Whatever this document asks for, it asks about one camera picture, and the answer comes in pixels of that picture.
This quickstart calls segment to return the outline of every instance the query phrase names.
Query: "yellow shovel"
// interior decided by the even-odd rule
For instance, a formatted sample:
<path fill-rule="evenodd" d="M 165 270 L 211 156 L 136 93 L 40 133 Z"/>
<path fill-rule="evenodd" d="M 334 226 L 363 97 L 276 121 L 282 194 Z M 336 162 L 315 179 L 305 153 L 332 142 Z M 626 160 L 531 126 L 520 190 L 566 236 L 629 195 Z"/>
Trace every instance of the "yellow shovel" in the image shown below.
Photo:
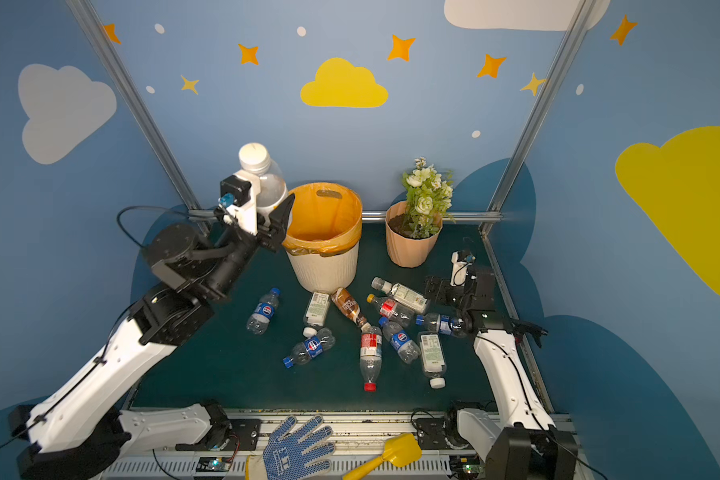
<path fill-rule="evenodd" d="M 403 468 L 421 457 L 422 449 L 418 446 L 416 437 L 412 433 L 403 433 L 386 441 L 384 453 L 381 456 L 355 468 L 347 475 L 344 475 L 342 480 L 359 480 L 373 472 L 377 466 L 384 462 L 390 462 L 395 467 Z"/>

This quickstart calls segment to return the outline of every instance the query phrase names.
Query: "glove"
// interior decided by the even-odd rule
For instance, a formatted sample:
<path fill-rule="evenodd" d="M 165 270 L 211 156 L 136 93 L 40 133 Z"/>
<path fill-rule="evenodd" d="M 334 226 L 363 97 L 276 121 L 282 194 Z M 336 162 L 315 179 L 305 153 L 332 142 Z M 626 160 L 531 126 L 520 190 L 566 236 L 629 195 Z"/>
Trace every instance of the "glove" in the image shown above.
<path fill-rule="evenodd" d="M 336 446 L 325 442 L 333 434 L 331 427 L 315 431 L 322 425 L 320 415 L 290 433 L 295 424 L 295 417 L 286 418 L 269 436 L 264 455 L 248 457 L 246 480 L 300 480 L 331 471 L 327 457 Z"/>

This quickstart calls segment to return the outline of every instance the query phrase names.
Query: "plastic bottle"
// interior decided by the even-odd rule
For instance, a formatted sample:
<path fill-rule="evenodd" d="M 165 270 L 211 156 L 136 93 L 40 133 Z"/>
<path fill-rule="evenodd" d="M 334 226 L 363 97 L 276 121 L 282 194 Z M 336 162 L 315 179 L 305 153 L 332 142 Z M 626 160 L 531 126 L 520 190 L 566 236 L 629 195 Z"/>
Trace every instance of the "plastic bottle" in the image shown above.
<path fill-rule="evenodd" d="M 381 290 L 389 295 L 391 299 L 402 303 L 413 312 L 423 315 L 429 308 L 430 300 L 425 299 L 421 293 L 411 290 L 400 283 L 395 283 L 393 285 L 385 281 L 383 278 L 376 276 L 373 279 L 373 282 L 371 282 L 371 287 L 376 290 Z"/>
<path fill-rule="evenodd" d="M 440 337 L 437 333 L 421 332 L 418 334 L 418 344 L 422 346 L 422 370 L 429 378 L 429 386 L 441 389 L 445 386 L 445 357 Z"/>
<path fill-rule="evenodd" d="M 424 325 L 430 332 L 440 332 L 443 335 L 452 335 L 460 339 L 467 336 L 462 319 L 435 312 L 427 313 L 424 316 L 416 315 L 416 325 Z"/>
<path fill-rule="evenodd" d="M 256 196 L 256 211 L 269 223 L 269 213 L 288 195 L 282 171 L 264 145 L 245 144 L 238 156 L 243 170 L 259 176 L 261 191 Z"/>
<path fill-rule="evenodd" d="M 416 318 L 416 313 L 411 309 L 386 296 L 376 296 L 372 293 L 366 300 L 374 305 L 382 316 L 399 323 L 403 328 L 408 328 L 408 325 L 411 325 L 413 319 Z"/>
<path fill-rule="evenodd" d="M 317 335 L 311 339 L 295 344 L 293 350 L 291 350 L 291 354 L 282 359 L 282 362 L 286 364 L 287 369 L 291 368 L 294 364 L 304 365 L 317 355 L 320 355 L 326 350 L 330 350 L 335 344 L 336 338 L 334 338 L 331 331 L 329 329 L 320 329 Z"/>
<path fill-rule="evenodd" d="M 248 325 L 246 328 L 248 331 L 253 332 L 256 335 L 261 335 L 266 332 L 269 327 L 269 321 L 272 316 L 275 315 L 275 310 L 280 305 L 280 290 L 273 288 L 259 299 L 259 305 L 256 305 L 256 309 L 248 319 Z"/>
<path fill-rule="evenodd" d="M 360 339 L 360 373 L 366 392 L 376 391 L 376 379 L 382 370 L 382 329 L 371 325 Z"/>
<path fill-rule="evenodd" d="M 330 297 L 327 293 L 315 292 L 307 305 L 307 312 L 304 312 L 304 336 L 312 338 L 317 335 L 317 331 L 326 325 L 326 315 L 328 314 L 328 300 Z"/>
<path fill-rule="evenodd" d="M 413 360 L 416 360 L 421 354 L 416 342 L 411 340 L 403 327 L 396 322 L 390 322 L 385 316 L 378 319 L 378 324 L 382 326 L 384 338 L 392 344 L 400 358 L 407 364 L 412 364 Z"/>
<path fill-rule="evenodd" d="M 346 288 L 339 287 L 336 292 L 331 295 L 331 300 L 333 300 L 339 311 L 355 323 L 361 331 L 365 333 L 371 328 L 368 319 L 366 319 L 365 315 L 360 311 L 360 304 L 347 292 Z"/>

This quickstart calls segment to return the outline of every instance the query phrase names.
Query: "wall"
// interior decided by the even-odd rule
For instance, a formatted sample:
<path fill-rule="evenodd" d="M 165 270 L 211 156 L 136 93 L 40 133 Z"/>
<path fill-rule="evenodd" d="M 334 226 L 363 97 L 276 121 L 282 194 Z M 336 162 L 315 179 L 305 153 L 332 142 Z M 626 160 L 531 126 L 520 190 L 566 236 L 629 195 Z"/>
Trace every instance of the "wall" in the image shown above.
<path fill-rule="evenodd" d="M 0 409 L 59 388 L 130 303 L 117 211 L 178 203 L 63 0 L 1 0 Z"/>
<path fill-rule="evenodd" d="M 720 2 L 614 0 L 503 212 L 491 242 L 592 464 L 720 478 Z"/>
<path fill-rule="evenodd" d="M 94 1 L 205 206 L 259 141 L 289 185 L 336 181 L 366 210 L 419 155 L 457 182 L 509 157 L 576 4 Z"/>

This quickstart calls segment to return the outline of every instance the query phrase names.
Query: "green table surface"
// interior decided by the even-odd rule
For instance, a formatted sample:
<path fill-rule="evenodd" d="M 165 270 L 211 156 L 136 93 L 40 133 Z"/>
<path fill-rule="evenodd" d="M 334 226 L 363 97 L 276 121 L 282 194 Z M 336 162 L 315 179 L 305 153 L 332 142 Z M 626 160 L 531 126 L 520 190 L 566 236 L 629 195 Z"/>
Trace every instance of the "green table surface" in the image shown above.
<path fill-rule="evenodd" d="M 469 248 L 480 264 L 488 264 L 475 225 L 446 224 L 423 265 L 401 268 L 387 255 L 383 224 L 364 224 L 355 280 L 349 292 L 374 325 L 380 315 L 365 298 L 374 276 L 422 291 L 426 275 L 449 278 L 451 253 Z M 280 306 L 269 329 L 260 336 L 246 330 L 259 297 L 271 287 L 281 291 Z M 303 316 L 310 293 L 298 284 L 285 251 L 260 249 L 235 284 L 231 302 L 216 306 L 216 314 L 185 345 L 144 376 L 132 407 L 179 408 L 216 400 L 225 408 L 331 411 L 394 411 L 426 408 L 445 410 L 451 400 L 493 400 L 488 378 L 474 354 L 472 340 L 441 336 L 447 371 L 446 386 L 429 386 L 419 360 L 406 365 L 384 341 L 382 371 L 376 392 L 365 392 L 359 369 L 360 330 L 331 304 L 326 327 L 336 345 L 306 365 L 284 367 L 282 359 L 304 340 Z M 449 307 L 432 311 L 450 313 Z M 411 325 L 414 338 L 422 328 Z"/>

